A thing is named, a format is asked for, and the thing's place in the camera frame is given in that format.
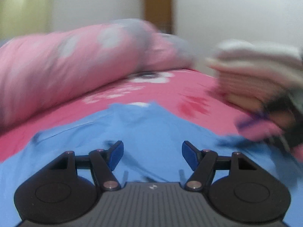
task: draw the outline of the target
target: pink bedsheet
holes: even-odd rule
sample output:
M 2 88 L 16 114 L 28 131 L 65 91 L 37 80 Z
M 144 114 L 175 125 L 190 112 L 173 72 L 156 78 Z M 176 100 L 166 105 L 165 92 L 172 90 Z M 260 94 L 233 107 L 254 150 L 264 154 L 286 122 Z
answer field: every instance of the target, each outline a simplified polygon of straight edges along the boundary
M 156 101 L 173 114 L 219 135 L 237 134 L 234 121 L 243 113 L 215 96 L 214 87 L 214 78 L 192 70 L 157 72 L 117 81 L 2 133 L 0 161 L 22 150 L 38 131 L 74 122 L 112 103 L 148 105 Z

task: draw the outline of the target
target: ribbed gray surface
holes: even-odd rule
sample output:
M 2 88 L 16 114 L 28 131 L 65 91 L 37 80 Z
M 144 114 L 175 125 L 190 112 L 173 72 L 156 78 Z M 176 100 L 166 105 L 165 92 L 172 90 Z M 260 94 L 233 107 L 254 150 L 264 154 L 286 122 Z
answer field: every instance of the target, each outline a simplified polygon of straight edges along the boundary
M 25 222 L 20 227 L 46 225 Z M 127 183 L 106 192 L 93 210 L 77 220 L 52 227 L 243 227 L 217 214 L 202 194 L 179 183 Z M 263 227 L 283 227 L 271 223 Z

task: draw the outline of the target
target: blue shirt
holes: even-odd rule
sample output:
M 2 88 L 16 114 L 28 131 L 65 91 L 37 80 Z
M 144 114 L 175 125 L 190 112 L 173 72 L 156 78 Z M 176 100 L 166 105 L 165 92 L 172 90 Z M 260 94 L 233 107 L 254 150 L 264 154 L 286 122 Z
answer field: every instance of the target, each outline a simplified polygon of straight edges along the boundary
M 117 140 L 124 143 L 124 155 L 114 175 L 123 184 L 127 174 L 127 181 L 145 181 L 146 177 L 160 182 L 184 181 L 192 170 L 181 154 L 183 141 L 190 141 L 200 150 L 207 148 L 231 156 L 239 151 L 234 145 L 243 138 L 217 136 L 155 103 L 148 107 L 113 104 L 77 122 L 37 133 L 22 151 L 0 164 L 0 227 L 13 227 L 21 221 L 13 202 L 14 192 L 43 166 L 66 150 L 86 155 L 97 148 L 108 149 Z M 289 188 L 292 201 L 284 220 L 291 227 L 302 226 L 302 165 L 264 144 L 240 151 Z M 179 170 L 184 170 L 185 179 L 180 178 Z M 78 170 L 78 174 L 91 180 L 87 170 Z M 214 181 L 227 174 L 217 171 Z

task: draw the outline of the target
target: pink blanket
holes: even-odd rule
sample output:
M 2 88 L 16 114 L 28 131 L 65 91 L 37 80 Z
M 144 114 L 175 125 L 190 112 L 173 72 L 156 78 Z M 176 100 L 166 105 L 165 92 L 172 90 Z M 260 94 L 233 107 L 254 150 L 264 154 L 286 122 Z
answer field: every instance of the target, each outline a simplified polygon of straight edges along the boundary
M 138 19 L 12 39 L 0 48 L 0 128 L 129 74 L 192 62 L 186 42 Z
M 0 162 L 23 149 L 37 132 L 74 122 L 112 103 L 144 106 L 155 101 L 219 135 L 237 134 L 235 119 L 246 115 L 215 96 L 215 85 L 216 79 L 191 70 L 155 72 L 111 83 L 0 133 Z

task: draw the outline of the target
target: white flower print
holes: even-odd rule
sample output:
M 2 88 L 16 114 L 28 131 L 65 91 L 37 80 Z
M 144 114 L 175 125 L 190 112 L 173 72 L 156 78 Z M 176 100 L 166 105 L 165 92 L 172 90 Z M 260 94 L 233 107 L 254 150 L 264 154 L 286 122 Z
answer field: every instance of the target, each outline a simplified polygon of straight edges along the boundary
M 73 54 L 76 49 L 77 43 L 79 41 L 79 36 L 72 36 L 62 41 L 59 45 L 59 56 L 62 58 L 67 58 Z
M 146 72 L 144 74 L 139 75 L 138 77 L 131 78 L 129 82 L 168 83 L 169 78 L 173 76 L 174 74 L 172 74 L 171 72 Z
M 121 88 L 117 89 L 110 89 L 108 91 L 104 91 L 101 93 L 93 94 L 91 96 L 85 97 L 82 101 L 86 104 L 92 104 L 100 101 L 101 99 L 113 99 L 117 97 L 124 96 L 128 93 L 131 93 L 136 90 L 143 89 L 144 86 L 131 86 L 131 85 L 125 85 Z
M 129 103 L 128 105 L 135 105 L 135 106 L 139 106 L 139 107 L 148 107 L 150 104 L 146 103 L 146 102 L 132 102 L 132 103 Z
M 98 41 L 103 48 L 107 49 L 119 46 L 119 43 L 121 42 L 120 28 L 120 26 L 113 25 L 110 28 L 106 28 L 101 31 L 98 35 Z

